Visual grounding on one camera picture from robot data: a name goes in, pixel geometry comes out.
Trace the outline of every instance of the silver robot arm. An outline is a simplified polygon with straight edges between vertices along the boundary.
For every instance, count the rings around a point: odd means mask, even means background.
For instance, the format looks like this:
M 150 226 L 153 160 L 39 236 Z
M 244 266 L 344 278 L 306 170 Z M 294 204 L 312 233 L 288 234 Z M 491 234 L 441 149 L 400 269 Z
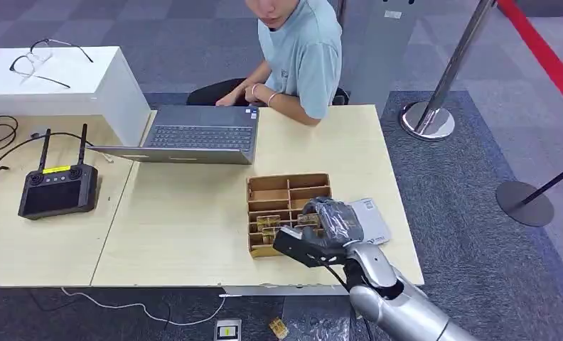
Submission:
M 476 341 L 390 265 L 377 245 L 345 246 L 350 303 L 395 341 Z

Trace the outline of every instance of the young man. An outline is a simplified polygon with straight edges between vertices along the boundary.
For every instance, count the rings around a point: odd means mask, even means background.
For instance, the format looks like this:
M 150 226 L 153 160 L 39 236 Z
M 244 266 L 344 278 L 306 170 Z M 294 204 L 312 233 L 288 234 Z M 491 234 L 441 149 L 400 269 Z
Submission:
M 342 29 L 328 0 L 245 0 L 258 17 L 263 62 L 248 77 L 189 95 L 188 105 L 265 104 L 316 125 L 338 89 Z

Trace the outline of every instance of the robotic hand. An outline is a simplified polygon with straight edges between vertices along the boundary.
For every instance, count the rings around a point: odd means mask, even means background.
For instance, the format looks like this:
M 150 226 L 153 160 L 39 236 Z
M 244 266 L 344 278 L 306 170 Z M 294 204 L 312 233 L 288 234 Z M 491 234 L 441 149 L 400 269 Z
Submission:
M 350 303 L 393 340 L 477 340 L 390 265 L 379 246 L 362 241 L 363 228 L 350 206 L 318 197 L 303 210 L 312 212 L 320 218 L 324 238 L 311 229 L 283 227 L 273 247 L 308 267 L 344 265 Z

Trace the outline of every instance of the man's arm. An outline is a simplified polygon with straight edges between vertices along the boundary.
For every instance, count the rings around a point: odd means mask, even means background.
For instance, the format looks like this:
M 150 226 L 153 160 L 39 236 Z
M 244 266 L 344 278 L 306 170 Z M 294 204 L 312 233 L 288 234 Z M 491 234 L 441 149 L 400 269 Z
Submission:
M 256 89 L 254 89 L 254 96 L 263 103 L 267 103 L 274 93 L 275 91 L 265 85 L 258 85 Z M 320 122 L 320 119 L 313 119 L 306 114 L 301 106 L 300 99 L 295 96 L 276 94 L 269 103 L 269 106 L 294 121 L 298 121 L 307 126 L 315 126 Z
M 257 69 L 252 74 L 250 74 L 250 76 L 248 76 L 248 78 L 246 78 L 244 82 L 241 82 L 240 85 L 238 85 L 234 89 L 234 91 L 238 91 L 241 95 L 247 86 L 253 85 L 255 83 L 264 83 L 267 78 L 269 78 L 270 74 L 271 68 L 269 67 L 269 63 L 267 63 L 266 60 L 263 60 L 262 63 L 260 63 L 260 65 L 257 67 Z
M 266 60 L 263 60 L 260 63 L 259 67 L 248 76 L 240 85 L 236 86 L 235 89 L 231 90 L 230 93 L 226 94 L 223 98 L 219 99 L 215 105 L 221 105 L 228 107 L 230 105 L 234 105 L 237 101 L 237 98 L 244 95 L 244 91 L 247 87 L 255 84 L 255 83 L 263 83 L 269 75 L 271 74 L 271 68 L 269 68 L 269 63 Z
M 340 72 L 341 60 L 334 47 L 317 43 L 307 46 L 301 56 L 298 72 L 298 97 L 287 94 L 276 94 L 264 85 L 258 85 L 254 94 L 246 89 L 247 100 L 256 97 L 268 103 L 278 112 L 302 124 L 315 126 L 327 114 L 328 105 L 338 89 L 336 75 Z

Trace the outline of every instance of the bracelet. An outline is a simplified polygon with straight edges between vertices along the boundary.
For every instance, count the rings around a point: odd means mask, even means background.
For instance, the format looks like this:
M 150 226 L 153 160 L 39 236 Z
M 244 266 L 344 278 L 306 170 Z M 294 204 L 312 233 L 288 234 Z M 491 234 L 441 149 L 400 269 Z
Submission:
M 271 107 L 271 100 L 273 99 L 273 97 L 277 96 L 279 94 L 279 92 L 276 92 L 274 94 L 271 95 L 271 97 L 269 97 L 269 100 L 267 101 L 267 106 Z

